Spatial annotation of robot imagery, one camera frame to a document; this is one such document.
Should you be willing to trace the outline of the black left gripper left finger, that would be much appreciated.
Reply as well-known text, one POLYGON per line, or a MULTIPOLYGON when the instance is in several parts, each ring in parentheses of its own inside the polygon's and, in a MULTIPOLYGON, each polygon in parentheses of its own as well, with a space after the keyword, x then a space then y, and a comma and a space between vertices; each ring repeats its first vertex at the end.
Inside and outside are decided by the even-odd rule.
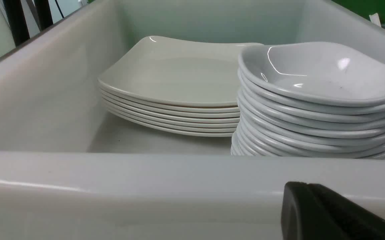
POLYGON ((289 181, 284 186, 281 227, 284 240, 343 238, 343 231, 309 185, 303 182, 289 181))

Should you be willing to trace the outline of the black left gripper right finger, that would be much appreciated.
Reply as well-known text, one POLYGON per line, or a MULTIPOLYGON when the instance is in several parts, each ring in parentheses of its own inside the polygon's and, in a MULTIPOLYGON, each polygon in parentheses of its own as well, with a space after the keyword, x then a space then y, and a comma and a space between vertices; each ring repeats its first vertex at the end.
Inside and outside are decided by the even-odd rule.
POLYGON ((385 240, 385 219, 322 184, 308 187, 349 239, 385 240))

